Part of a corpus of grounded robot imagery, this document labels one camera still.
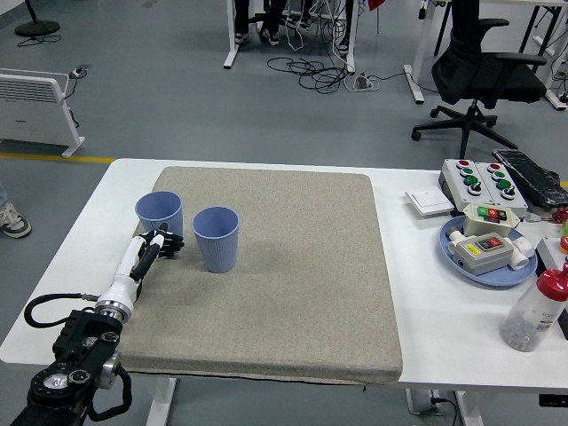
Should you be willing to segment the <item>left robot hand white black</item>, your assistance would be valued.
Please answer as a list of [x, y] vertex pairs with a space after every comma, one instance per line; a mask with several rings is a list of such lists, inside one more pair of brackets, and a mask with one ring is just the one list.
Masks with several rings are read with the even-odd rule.
[[154, 260], [172, 257], [184, 245], [183, 237], [169, 232], [165, 223], [157, 230], [134, 236], [115, 270], [110, 288], [96, 302], [95, 312], [126, 323], [141, 292], [142, 280]]

